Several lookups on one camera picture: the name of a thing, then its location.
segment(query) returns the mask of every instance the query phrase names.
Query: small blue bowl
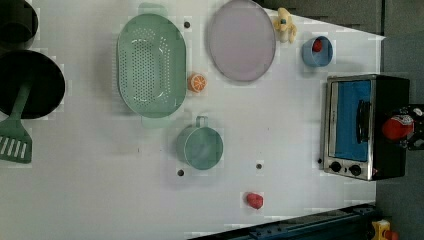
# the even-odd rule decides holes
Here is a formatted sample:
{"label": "small blue bowl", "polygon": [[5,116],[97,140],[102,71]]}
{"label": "small blue bowl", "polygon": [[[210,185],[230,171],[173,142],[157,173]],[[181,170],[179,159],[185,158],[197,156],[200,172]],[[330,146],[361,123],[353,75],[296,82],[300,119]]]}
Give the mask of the small blue bowl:
{"label": "small blue bowl", "polygon": [[[320,52],[312,51],[312,46],[316,40],[321,40],[322,49]],[[333,46],[326,37],[317,37],[307,41],[302,47],[302,57],[306,65],[311,67],[325,67],[333,58]]]}

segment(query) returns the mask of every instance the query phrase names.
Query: small red object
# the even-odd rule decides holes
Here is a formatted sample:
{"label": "small red object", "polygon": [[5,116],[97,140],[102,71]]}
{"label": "small red object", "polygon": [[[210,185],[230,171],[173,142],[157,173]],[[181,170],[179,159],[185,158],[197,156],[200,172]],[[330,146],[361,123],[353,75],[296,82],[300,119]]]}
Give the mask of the small red object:
{"label": "small red object", "polygon": [[384,231],[384,238],[388,240],[399,240],[399,234],[390,230]]}
{"label": "small red object", "polygon": [[312,46],[312,51],[314,52],[321,52],[322,50],[322,42],[321,40],[317,39],[314,42],[314,45]]}
{"label": "small red object", "polygon": [[382,131],[386,138],[399,141],[414,131],[414,120],[409,115],[395,115],[383,124]]}
{"label": "small red object", "polygon": [[264,205],[264,198],[256,193],[249,193],[247,195],[247,203],[254,209],[259,209]]}

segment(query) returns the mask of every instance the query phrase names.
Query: toaster oven window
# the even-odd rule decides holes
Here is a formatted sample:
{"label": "toaster oven window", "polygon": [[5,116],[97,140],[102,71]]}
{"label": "toaster oven window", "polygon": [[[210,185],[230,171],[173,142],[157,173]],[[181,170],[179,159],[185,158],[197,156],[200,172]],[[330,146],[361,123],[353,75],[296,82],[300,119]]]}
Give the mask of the toaster oven window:
{"label": "toaster oven window", "polygon": [[360,122],[368,121],[363,119],[361,106],[370,102],[371,81],[336,82],[332,83],[331,89],[329,155],[366,162],[368,142],[358,135],[361,133]]}

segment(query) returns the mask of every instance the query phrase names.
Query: yellow duck toy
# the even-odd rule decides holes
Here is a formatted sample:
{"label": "yellow duck toy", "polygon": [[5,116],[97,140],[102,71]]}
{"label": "yellow duck toy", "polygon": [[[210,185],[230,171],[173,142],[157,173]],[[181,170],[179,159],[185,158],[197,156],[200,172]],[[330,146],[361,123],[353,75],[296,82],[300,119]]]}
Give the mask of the yellow duck toy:
{"label": "yellow duck toy", "polygon": [[284,43],[289,40],[290,43],[293,43],[296,39],[297,28],[293,24],[291,14],[287,9],[278,9],[278,19],[274,21],[274,28],[280,32],[280,42]]}

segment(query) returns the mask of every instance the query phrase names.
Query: black pan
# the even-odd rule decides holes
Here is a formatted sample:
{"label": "black pan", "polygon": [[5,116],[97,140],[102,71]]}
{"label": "black pan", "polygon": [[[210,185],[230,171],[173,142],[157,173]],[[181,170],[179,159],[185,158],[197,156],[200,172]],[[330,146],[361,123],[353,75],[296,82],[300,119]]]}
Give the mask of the black pan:
{"label": "black pan", "polygon": [[0,56],[0,111],[11,113],[24,79],[33,84],[22,119],[44,117],[59,106],[65,94],[59,67],[41,53],[19,50]]}

